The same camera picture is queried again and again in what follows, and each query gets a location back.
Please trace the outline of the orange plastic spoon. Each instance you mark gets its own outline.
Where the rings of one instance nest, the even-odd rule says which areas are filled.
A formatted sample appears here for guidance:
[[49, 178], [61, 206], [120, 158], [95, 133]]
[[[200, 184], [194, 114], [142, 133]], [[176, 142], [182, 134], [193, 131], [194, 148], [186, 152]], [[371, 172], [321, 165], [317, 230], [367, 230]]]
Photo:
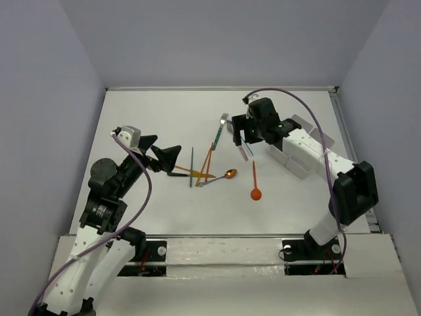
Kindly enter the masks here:
[[258, 201], [262, 197], [262, 192], [259, 190], [257, 186], [257, 168], [256, 168], [255, 161], [253, 161], [252, 168], [253, 168], [253, 189], [251, 190], [251, 199], [254, 201]]

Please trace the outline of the copper metal spoon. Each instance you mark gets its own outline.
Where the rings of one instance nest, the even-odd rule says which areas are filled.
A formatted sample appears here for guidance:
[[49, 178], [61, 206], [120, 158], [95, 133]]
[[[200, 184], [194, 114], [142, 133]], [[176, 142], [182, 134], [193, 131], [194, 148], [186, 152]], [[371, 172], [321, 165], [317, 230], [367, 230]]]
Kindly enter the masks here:
[[222, 176], [219, 176], [217, 178], [212, 178], [211, 180], [206, 180], [204, 182], [198, 183], [197, 184], [197, 187], [202, 188], [203, 186], [206, 186], [206, 185], [208, 185], [208, 184], [210, 184], [210, 183], [212, 183], [214, 181], [221, 180], [221, 179], [231, 179], [231, 178], [234, 178], [236, 176], [236, 174], [237, 174], [237, 170], [236, 169], [230, 169], [230, 170], [226, 171], [224, 173], [224, 175], [222, 175]]

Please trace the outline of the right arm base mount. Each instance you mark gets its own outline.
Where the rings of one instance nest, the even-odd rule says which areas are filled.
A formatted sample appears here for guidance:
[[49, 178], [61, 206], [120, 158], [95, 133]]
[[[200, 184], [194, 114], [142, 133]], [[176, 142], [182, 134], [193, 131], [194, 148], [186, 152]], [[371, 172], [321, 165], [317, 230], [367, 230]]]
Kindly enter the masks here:
[[282, 240], [278, 257], [284, 264], [286, 276], [346, 275], [343, 263], [340, 263], [342, 249], [337, 238], [325, 246], [315, 244], [307, 249], [304, 239]]

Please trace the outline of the silver fork teal handle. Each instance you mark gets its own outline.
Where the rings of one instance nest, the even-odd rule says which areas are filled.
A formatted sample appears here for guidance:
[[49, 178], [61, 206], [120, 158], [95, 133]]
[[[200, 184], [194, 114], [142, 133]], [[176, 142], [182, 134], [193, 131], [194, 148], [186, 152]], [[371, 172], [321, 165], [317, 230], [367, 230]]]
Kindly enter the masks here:
[[219, 139], [220, 139], [220, 135], [222, 133], [222, 129], [223, 129], [223, 127], [224, 127], [224, 125], [225, 125], [225, 123], [226, 123], [226, 121], [228, 119], [228, 115], [229, 115], [228, 113], [223, 113], [222, 116], [221, 116], [221, 118], [220, 118], [220, 125], [218, 127], [218, 131], [216, 133], [216, 137], [215, 137], [215, 139], [213, 141], [213, 144], [212, 144], [212, 150], [213, 151], [216, 150], [216, 147], [217, 147], [218, 142], [219, 142]]

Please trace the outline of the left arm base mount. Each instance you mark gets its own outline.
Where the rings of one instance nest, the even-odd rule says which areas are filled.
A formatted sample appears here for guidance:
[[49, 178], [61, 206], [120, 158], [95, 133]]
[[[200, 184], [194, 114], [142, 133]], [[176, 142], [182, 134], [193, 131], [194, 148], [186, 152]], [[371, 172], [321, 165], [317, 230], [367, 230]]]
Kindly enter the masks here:
[[167, 240], [146, 240], [141, 254], [135, 254], [122, 270], [120, 277], [165, 277]]

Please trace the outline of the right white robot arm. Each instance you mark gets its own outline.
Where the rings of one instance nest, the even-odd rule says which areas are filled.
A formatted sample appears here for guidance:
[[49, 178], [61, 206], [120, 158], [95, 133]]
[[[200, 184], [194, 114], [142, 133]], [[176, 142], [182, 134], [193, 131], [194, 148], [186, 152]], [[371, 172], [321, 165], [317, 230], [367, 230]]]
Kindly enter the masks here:
[[247, 112], [232, 117], [236, 146], [266, 142], [286, 157], [298, 159], [328, 184], [327, 213], [291, 246], [284, 260], [320, 257], [338, 234], [378, 203], [374, 168], [366, 161], [356, 163], [334, 153], [325, 139], [316, 140], [292, 118], [281, 120], [271, 99], [243, 101]]

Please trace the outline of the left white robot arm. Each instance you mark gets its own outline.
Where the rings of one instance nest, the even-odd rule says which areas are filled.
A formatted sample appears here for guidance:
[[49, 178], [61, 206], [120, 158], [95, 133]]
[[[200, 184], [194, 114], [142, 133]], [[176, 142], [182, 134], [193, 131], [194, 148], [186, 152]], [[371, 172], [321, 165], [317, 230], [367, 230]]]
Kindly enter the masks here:
[[147, 258], [145, 233], [131, 226], [141, 213], [120, 224], [127, 208], [123, 198], [140, 176], [146, 177], [150, 198], [149, 173], [171, 173], [182, 148], [160, 149], [156, 135], [142, 136], [132, 126], [116, 128], [111, 137], [128, 155], [119, 165], [102, 158], [91, 166], [89, 194], [68, 259], [37, 295], [29, 315], [95, 315], [122, 268]]

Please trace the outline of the blue plastic fork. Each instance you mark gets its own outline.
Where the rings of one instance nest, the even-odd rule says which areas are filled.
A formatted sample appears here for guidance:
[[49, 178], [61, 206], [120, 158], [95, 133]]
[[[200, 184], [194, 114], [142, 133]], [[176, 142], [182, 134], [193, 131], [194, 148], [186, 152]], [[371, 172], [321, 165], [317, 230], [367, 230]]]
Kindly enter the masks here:
[[[233, 124], [231, 120], [226, 121], [226, 127], [227, 127], [228, 132], [231, 135], [234, 135], [234, 128], [233, 128]], [[248, 161], [249, 157], [252, 157], [254, 155], [249, 145], [245, 143], [244, 139], [241, 139], [241, 145], [237, 146], [237, 148], [245, 161]]]

